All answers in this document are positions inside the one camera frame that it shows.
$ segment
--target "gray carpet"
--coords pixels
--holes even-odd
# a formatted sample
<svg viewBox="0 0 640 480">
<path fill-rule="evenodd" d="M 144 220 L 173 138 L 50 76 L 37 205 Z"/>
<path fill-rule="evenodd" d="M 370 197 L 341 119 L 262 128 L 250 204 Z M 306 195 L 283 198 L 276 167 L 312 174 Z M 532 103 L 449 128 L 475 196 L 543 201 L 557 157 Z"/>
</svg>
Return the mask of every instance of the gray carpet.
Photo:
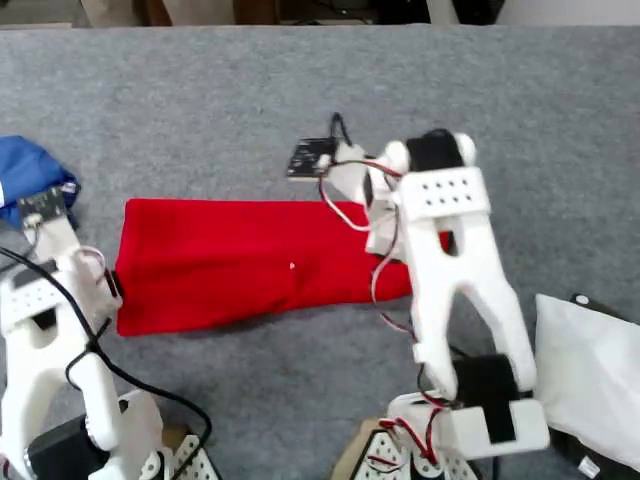
<svg viewBox="0 0 640 480">
<path fill-rule="evenodd" d="M 465 131 L 530 333 L 536 292 L 581 291 L 637 319 L 638 45 L 638 28 L 0 33 L 0 133 L 40 142 L 80 175 L 79 235 L 113 261 L 131 196 L 315 199 L 283 170 L 334 110 L 371 153 L 436 126 Z M 19 246 L 15 233 L 0 238 Z M 464 302 L 452 323 L 458 346 L 490 350 Z M 132 373 L 205 406 L 227 479 L 325 479 L 360 421 L 415 388 L 407 340 L 366 306 L 104 344 Z M 51 420 L 78 405 L 65 392 Z M 196 426 L 161 406 L 167 421 Z M 581 476 L 548 451 L 506 458 L 503 478 Z"/>
</svg>

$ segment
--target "red cloth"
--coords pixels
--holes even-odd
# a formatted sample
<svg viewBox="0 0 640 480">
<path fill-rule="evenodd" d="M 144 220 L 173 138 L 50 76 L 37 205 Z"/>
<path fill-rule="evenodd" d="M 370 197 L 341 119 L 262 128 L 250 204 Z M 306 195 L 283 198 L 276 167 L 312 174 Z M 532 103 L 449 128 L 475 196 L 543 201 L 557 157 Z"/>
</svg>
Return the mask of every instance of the red cloth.
<svg viewBox="0 0 640 480">
<path fill-rule="evenodd" d="M 361 206 L 339 205 L 366 222 Z M 118 332 L 195 330 L 370 302 L 379 258 L 365 253 L 366 237 L 321 202 L 130 200 L 116 263 L 124 289 Z M 406 266 L 388 265 L 378 298 L 410 292 Z"/>
</svg>

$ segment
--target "white cloth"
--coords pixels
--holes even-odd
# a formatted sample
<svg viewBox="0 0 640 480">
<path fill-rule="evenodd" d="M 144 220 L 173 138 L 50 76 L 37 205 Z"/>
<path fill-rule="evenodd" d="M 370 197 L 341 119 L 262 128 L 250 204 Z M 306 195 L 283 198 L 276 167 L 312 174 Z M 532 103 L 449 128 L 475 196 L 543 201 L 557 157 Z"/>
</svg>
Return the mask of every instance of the white cloth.
<svg viewBox="0 0 640 480">
<path fill-rule="evenodd" d="M 640 326 L 536 296 L 535 397 L 549 426 L 640 471 Z"/>
</svg>

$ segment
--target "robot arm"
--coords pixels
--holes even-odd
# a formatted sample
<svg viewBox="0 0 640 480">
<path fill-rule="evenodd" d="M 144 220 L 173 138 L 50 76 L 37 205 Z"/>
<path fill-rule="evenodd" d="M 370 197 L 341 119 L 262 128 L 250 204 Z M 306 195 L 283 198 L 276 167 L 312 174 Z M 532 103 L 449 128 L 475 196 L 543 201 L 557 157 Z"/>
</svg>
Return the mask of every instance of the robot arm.
<svg viewBox="0 0 640 480">
<path fill-rule="evenodd" d="M 48 208 L 57 205 L 55 196 L 52 190 L 32 205 L 43 213 L 35 253 L 95 335 L 121 298 L 108 284 L 99 252 L 81 247 L 62 210 Z M 72 305 L 36 272 L 15 269 L 0 284 L 0 298 L 7 356 L 0 447 L 16 472 L 41 480 L 139 478 L 161 447 L 162 420 L 151 395 L 134 391 L 118 398 L 103 359 L 86 352 L 89 338 Z M 86 415 L 43 432 L 67 373 L 82 393 Z"/>
<path fill-rule="evenodd" d="M 354 156 L 361 151 L 340 144 L 335 166 L 364 161 L 363 153 Z M 371 227 L 368 252 L 386 254 L 396 237 L 390 254 L 408 265 L 414 292 L 414 358 L 445 399 L 464 405 L 439 413 L 434 444 L 466 459 L 537 450 L 549 443 L 542 407 L 527 398 L 536 382 L 535 361 L 517 296 L 502 269 L 475 153 L 467 135 L 434 130 L 390 142 L 373 160 L 393 170 L 395 179 L 365 162 L 329 168 L 326 176 L 347 198 L 363 204 Z M 396 209 L 399 226 L 389 215 Z M 443 250 L 440 232 L 452 233 L 454 252 Z M 447 329 L 458 292 L 489 326 L 497 354 L 452 360 Z M 415 396 L 399 397 L 389 415 L 424 432 L 434 406 L 418 403 Z"/>
</svg>

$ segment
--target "red wire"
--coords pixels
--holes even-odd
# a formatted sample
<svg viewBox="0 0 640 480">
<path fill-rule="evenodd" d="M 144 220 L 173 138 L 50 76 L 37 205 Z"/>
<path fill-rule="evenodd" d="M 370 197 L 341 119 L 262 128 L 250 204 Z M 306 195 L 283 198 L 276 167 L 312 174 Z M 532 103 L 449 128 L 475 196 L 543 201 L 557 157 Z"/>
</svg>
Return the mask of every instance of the red wire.
<svg viewBox="0 0 640 480">
<path fill-rule="evenodd" d="M 431 452 L 432 458 L 433 458 L 433 462 L 432 465 L 438 465 L 438 459 L 436 458 L 436 452 L 433 449 L 433 421 L 436 418 L 436 415 L 438 415 L 440 412 L 442 411 L 442 408 L 434 408 L 433 411 L 431 412 L 431 418 L 429 419 L 429 423 L 427 424 L 427 432 L 425 433 L 425 436 L 427 437 L 427 450 L 429 452 Z"/>
<path fill-rule="evenodd" d="M 429 402 L 429 403 L 433 403 L 436 407 L 443 409 L 443 408 L 447 408 L 447 404 L 444 403 L 442 400 L 438 400 L 435 397 L 432 397 L 431 395 L 429 395 L 427 392 L 420 392 L 422 394 L 422 396 L 424 397 L 424 399 Z"/>
<path fill-rule="evenodd" d="M 369 455 L 369 456 L 367 456 L 367 458 L 369 460 L 373 460 L 375 462 L 383 463 L 384 465 L 389 465 L 390 467 L 397 467 L 398 466 L 397 463 L 391 462 L 391 461 L 387 460 L 386 458 L 382 458 L 382 457 L 379 457 L 377 455 Z"/>
</svg>

